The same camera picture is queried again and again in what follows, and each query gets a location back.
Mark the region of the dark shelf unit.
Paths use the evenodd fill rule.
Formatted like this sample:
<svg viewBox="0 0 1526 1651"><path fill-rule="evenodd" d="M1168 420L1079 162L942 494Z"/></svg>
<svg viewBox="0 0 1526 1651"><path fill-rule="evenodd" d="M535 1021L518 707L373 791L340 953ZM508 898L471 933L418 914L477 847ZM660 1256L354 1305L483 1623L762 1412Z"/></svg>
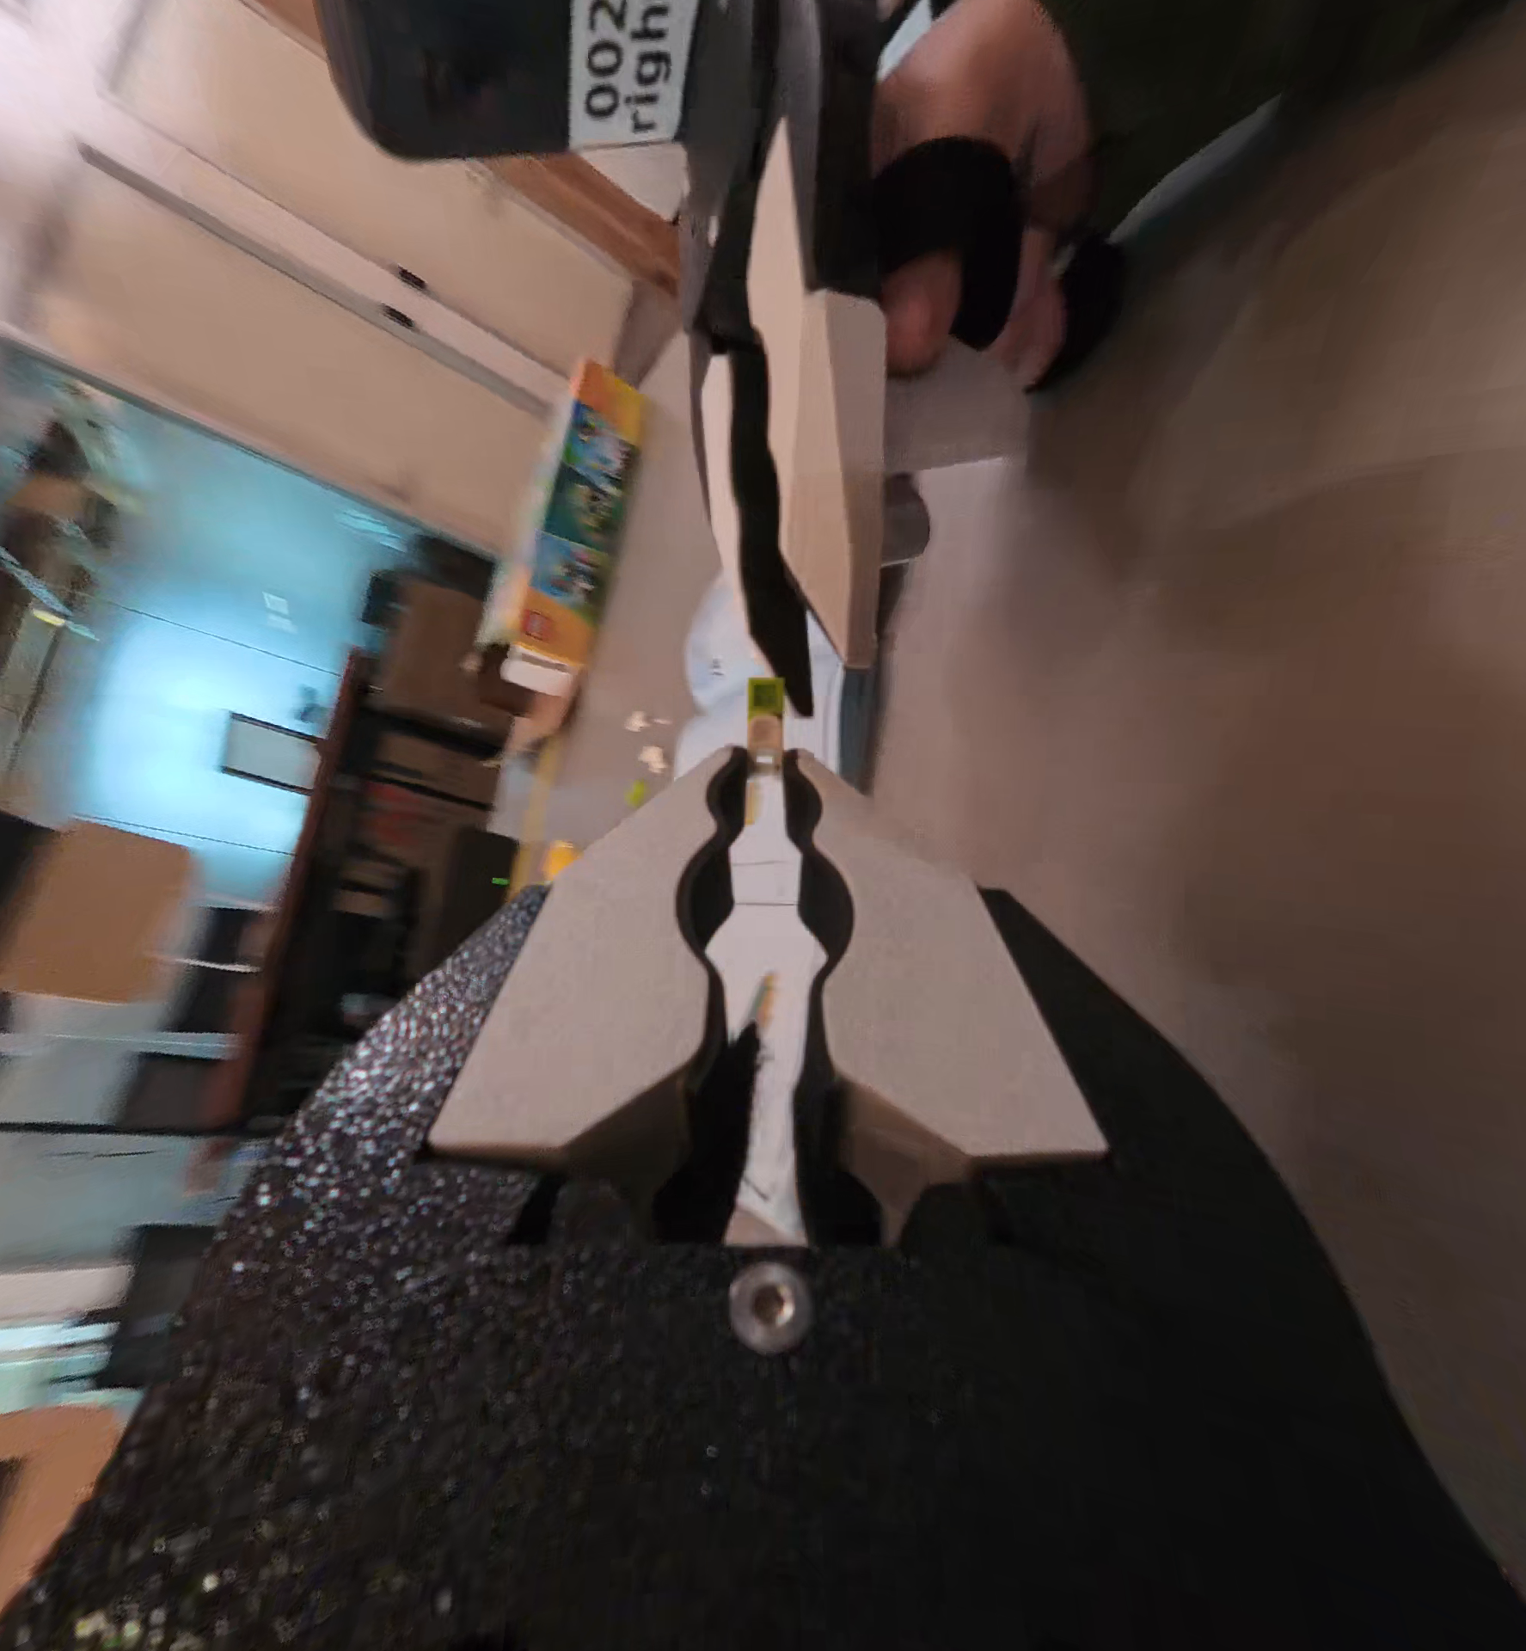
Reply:
<svg viewBox="0 0 1526 1651"><path fill-rule="evenodd" d="M477 633L490 556L432 533L365 576L301 834L234 998L219 1125L291 1111L434 965L455 847L492 814L512 711Z"/></svg>

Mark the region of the colourful lego box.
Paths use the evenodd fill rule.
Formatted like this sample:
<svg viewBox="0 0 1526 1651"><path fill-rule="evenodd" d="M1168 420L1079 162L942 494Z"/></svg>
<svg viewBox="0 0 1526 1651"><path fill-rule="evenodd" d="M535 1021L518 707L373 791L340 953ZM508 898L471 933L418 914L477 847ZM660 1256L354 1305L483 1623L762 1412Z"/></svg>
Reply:
<svg viewBox="0 0 1526 1651"><path fill-rule="evenodd" d="M504 683L561 695L584 676L623 550L643 439L641 390L600 361L580 361L477 633Z"/></svg>

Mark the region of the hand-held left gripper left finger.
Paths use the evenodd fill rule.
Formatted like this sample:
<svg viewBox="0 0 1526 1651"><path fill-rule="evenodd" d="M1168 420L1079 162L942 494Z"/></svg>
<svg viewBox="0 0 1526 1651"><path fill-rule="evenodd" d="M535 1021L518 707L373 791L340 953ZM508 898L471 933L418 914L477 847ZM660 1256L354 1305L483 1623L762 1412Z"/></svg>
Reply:
<svg viewBox="0 0 1526 1651"><path fill-rule="evenodd" d="M703 758L555 877L444 1107L438 1156L672 1174L729 1041L709 945L733 916L748 756Z"/></svg>

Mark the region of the brown cardboard box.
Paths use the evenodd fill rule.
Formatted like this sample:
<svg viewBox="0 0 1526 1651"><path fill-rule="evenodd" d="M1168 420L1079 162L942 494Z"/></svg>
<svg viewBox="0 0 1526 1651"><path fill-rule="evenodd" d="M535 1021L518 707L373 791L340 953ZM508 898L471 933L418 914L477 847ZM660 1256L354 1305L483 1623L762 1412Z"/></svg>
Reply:
<svg viewBox="0 0 1526 1651"><path fill-rule="evenodd" d="M195 930L195 851L92 820L29 853L0 912L0 988L92 1004L162 1000Z"/></svg>

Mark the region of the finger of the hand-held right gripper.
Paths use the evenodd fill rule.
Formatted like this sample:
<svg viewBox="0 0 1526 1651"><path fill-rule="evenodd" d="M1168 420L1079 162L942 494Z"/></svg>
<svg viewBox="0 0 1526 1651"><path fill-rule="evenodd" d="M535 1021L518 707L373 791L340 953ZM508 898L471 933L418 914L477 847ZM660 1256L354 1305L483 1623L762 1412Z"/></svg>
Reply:
<svg viewBox="0 0 1526 1651"><path fill-rule="evenodd" d="M791 711L815 711L809 603L782 541L782 488L770 445L770 371L756 341L715 347L692 336L690 408L696 463L717 558L739 595L766 674Z"/></svg>
<svg viewBox="0 0 1526 1651"><path fill-rule="evenodd" d="M875 662L887 328L871 296L811 283L789 125L764 156L748 306L768 369L784 566L846 668Z"/></svg>

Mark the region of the person's right hand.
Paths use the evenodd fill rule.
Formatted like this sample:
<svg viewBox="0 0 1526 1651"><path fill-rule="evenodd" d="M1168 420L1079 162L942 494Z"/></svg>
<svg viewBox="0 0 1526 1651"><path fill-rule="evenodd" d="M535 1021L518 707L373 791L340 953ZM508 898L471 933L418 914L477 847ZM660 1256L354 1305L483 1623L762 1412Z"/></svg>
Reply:
<svg viewBox="0 0 1526 1651"><path fill-rule="evenodd" d="M989 351L1022 386L1034 386L1067 330L1061 242L1088 216L1094 189L1082 78L1041 3L952 3L875 85L873 171L946 136L991 142L1018 175L1018 285Z"/></svg>

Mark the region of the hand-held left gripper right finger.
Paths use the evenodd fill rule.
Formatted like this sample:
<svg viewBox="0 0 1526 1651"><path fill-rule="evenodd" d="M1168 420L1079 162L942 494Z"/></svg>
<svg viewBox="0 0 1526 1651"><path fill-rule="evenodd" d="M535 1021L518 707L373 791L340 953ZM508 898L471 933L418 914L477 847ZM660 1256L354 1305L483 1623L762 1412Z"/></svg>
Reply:
<svg viewBox="0 0 1526 1651"><path fill-rule="evenodd" d="M813 754L782 765L797 918L821 961L793 1090L813 1246L893 1244L938 1185L1098 1162L1082 1086L979 887Z"/></svg>

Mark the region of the lego instruction booklet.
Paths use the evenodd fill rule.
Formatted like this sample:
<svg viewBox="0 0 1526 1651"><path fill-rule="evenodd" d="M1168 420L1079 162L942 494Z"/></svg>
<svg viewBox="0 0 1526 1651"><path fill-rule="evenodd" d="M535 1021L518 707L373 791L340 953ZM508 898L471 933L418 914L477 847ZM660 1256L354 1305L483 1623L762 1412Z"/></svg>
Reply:
<svg viewBox="0 0 1526 1651"><path fill-rule="evenodd" d="M784 717L787 750L813 754L856 789L869 787L879 676L852 672L811 625L815 713ZM701 601L686 646L696 711L674 746L674 775L748 740L748 685L764 672L731 584L719 576ZM801 853L785 824L780 779L748 781L744 824L731 846L733 912L709 941L725 988L731 1033L758 1033L752 1121L729 1238L793 1244L805 1238L797 1197L793 1096L803 1072L809 996L825 947L799 916Z"/></svg>

